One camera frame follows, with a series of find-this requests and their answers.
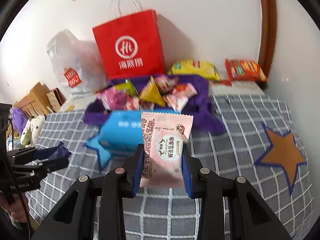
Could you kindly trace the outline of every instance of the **haidilao logo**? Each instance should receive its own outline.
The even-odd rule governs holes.
[[[115,49],[121,58],[129,59],[137,55],[138,44],[135,39],[130,36],[121,36],[116,41]]]

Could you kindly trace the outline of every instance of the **bed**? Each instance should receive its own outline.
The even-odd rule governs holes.
[[[299,166],[292,195],[284,172],[278,167],[253,165],[270,146],[262,123],[285,133],[295,134],[300,152],[305,148],[296,134],[291,112],[284,101],[271,99],[259,87],[250,90],[233,86],[228,92],[212,87],[210,96],[227,133],[214,136],[210,132],[192,129],[188,148],[208,167],[223,177],[234,179],[245,176],[263,196],[293,239],[303,239],[310,229],[313,212],[312,186],[307,165]],[[72,152],[68,168],[49,174],[41,188],[27,193],[31,216],[38,222],[46,217],[52,207],[81,175],[91,178],[104,175],[121,166],[124,158],[112,159],[99,173],[97,154],[84,147],[87,139],[98,132],[98,126],[83,122],[84,111],[49,114],[37,147],[56,146],[63,141]],[[228,203],[224,199],[225,239],[230,238]],[[137,197],[124,199],[124,220],[127,239],[196,239],[199,225],[201,199],[191,200],[184,189],[140,188]],[[94,239],[98,238],[100,199],[94,225]]]

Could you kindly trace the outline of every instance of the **red paper bag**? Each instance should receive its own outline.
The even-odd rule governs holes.
[[[109,79],[165,73],[155,10],[120,17],[92,30]]]

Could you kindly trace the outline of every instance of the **human hand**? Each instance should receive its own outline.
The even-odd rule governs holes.
[[[9,205],[4,195],[0,194],[0,206],[6,210],[15,221],[19,223],[27,223],[27,217],[19,196],[17,194],[13,194],[12,196],[15,201]],[[26,204],[27,211],[29,212],[28,199],[25,193],[22,193],[22,198]]]

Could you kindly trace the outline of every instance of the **orange snack package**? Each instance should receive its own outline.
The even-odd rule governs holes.
[[[228,78],[230,81],[260,81],[268,82],[259,64],[252,60],[228,60],[225,61]]]

